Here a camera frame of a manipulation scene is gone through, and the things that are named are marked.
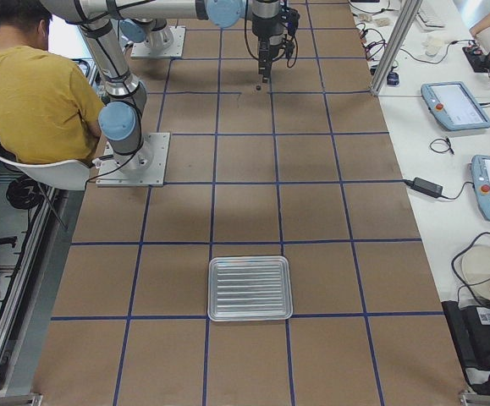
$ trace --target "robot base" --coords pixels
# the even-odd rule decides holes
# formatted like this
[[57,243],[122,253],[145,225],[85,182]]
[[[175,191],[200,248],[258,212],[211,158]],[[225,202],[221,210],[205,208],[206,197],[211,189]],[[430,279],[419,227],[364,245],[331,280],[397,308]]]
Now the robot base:
[[[170,133],[150,133],[145,136],[144,142],[151,146],[154,152],[152,164],[145,171],[138,174],[123,173],[115,171],[98,178],[98,187],[131,187],[131,186],[163,186],[163,179],[166,174],[166,164],[168,163]],[[113,154],[113,148],[107,143],[104,154]],[[102,161],[99,175],[111,172],[117,167],[115,161]]]
[[154,51],[143,42],[134,44],[130,56],[133,59],[168,59],[181,58],[183,56],[185,27],[169,27],[173,33],[173,44],[161,51]]

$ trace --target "metal tray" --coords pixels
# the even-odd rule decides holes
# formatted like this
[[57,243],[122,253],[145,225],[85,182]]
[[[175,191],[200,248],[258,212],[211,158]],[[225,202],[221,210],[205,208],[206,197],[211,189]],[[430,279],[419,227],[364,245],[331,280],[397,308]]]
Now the metal tray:
[[283,256],[213,258],[208,298],[213,321],[288,319],[294,312],[288,261]]

